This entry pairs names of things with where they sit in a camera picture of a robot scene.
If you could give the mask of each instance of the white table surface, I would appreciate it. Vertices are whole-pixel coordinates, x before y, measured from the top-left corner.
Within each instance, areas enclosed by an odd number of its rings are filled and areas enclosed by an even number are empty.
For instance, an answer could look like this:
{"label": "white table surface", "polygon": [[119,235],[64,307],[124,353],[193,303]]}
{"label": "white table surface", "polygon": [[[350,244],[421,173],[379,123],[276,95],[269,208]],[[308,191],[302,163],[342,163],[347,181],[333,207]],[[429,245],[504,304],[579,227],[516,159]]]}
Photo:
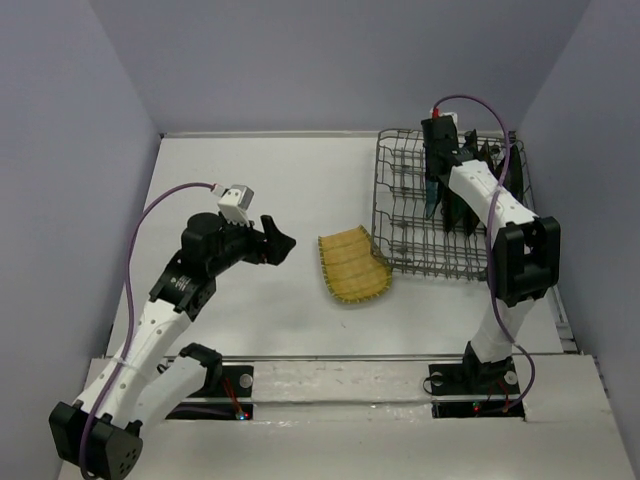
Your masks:
{"label": "white table surface", "polygon": [[[632,480],[592,359],[535,359],[526,422],[433,419],[427,362],[258,362],[255,420],[165,421],[128,478]],[[79,478],[63,465],[59,480]]]}
{"label": "white table surface", "polygon": [[[488,303],[485,284],[395,276],[383,297],[357,306],[334,301],[324,285],[317,237],[360,224],[371,228],[376,139],[373,136],[275,136],[164,139],[148,202],[191,181],[249,185],[251,218],[272,215],[298,245],[279,267],[239,264],[218,278],[218,291],[171,347],[190,342],[227,356],[459,354]],[[164,266],[180,247],[194,213],[216,211],[204,189],[167,199],[143,225],[132,272],[139,313]],[[534,353],[562,352],[550,295],[520,332]],[[126,334],[124,296],[108,347]]]}

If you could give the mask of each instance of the black bracket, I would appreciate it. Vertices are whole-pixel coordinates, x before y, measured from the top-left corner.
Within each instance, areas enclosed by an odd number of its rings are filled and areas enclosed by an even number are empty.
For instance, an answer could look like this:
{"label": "black bracket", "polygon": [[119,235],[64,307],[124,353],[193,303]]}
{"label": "black bracket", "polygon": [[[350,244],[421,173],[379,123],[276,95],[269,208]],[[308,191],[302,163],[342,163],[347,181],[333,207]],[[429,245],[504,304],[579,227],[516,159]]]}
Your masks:
{"label": "black bracket", "polygon": [[[80,408],[59,402],[49,415],[58,456],[79,466],[80,439],[88,414]],[[135,466],[142,452],[140,422],[123,430],[111,425],[110,418],[95,419],[87,440],[87,469],[105,480],[122,480]]]}
{"label": "black bracket", "polygon": [[191,343],[180,350],[180,356],[191,357],[194,360],[199,361],[200,365],[207,369],[204,385],[199,391],[208,391],[209,389],[215,389],[219,386],[223,373],[221,354],[215,350],[205,347],[204,345]]}
{"label": "black bracket", "polygon": [[189,395],[189,398],[227,398],[227,392],[222,385],[221,379],[229,379],[231,388],[238,398],[251,398],[253,392],[253,365],[224,365],[221,377],[217,380],[209,379],[204,386]]}
{"label": "black bracket", "polygon": [[511,357],[495,363],[481,363],[476,357],[471,344],[467,344],[462,362],[434,363],[429,365],[429,377],[433,396],[486,396],[491,389],[499,394],[498,382],[502,383],[509,395],[520,393],[518,382],[508,382],[506,378],[517,380],[515,365]]}
{"label": "black bracket", "polygon": [[496,296],[507,306],[542,298],[558,283],[560,224],[553,217],[498,230],[493,244]]}

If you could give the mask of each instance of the wire dish rack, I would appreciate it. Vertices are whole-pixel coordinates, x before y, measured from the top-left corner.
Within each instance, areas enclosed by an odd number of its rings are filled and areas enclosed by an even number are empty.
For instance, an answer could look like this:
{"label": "wire dish rack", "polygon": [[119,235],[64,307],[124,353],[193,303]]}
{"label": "wire dish rack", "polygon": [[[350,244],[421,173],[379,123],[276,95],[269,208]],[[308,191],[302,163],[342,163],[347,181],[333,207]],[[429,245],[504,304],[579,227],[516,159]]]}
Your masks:
{"label": "wire dish rack", "polygon": [[[496,152],[492,161],[504,157],[504,140],[478,135],[478,144],[487,140]],[[524,145],[516,140],[524,177],[524,204],[533,207]],[[422,131],[388,129],[378,134],[373,193],[373,254],[382,256],[401,273],[444,276],[445,278],[486,279],[486,229],[480,224],[467,236],[459,222],[445,233],[442,206],[427,204]]]}

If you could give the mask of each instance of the yellow bamboo mat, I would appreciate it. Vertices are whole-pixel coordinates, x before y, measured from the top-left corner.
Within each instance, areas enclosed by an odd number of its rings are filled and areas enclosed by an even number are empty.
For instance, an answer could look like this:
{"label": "yellow bamboo mat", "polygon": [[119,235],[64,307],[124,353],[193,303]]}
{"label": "yellow bamboo mat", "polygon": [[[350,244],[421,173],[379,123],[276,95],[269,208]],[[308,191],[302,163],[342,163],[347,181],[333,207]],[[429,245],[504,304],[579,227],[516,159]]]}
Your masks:
{"label": "yellow bamboo mat", "polygon": [[345,303],[378,297],[391,286],[391,268],[371,254],[371,237],[360,225],[328,237],[318,237],[324,281],[331,295]]}

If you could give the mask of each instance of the screw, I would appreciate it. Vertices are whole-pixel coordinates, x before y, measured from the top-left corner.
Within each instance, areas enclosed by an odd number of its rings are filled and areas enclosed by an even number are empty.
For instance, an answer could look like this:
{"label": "screw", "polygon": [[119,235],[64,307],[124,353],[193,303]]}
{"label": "screw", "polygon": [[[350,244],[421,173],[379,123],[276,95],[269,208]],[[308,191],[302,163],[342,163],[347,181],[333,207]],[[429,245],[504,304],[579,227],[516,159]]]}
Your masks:
{"label": "screw", "polygon": [[240,376],[239,383],[242,388],[251,388],[253,385],[253,377],[248,373],[243,373]]}
{"label": "screw", "polygon": [[429,380],[431,381],[431,385],[433,385],[434,387],[441,387],[444,383],[444,381],[442,380],[441,372],[433,372]]}
{"label": "screw", "polygon": [[507,382],[509,385],[517,385],[518,375],[516,375],[516,372],[509,371],[504,374],[504,381]]}

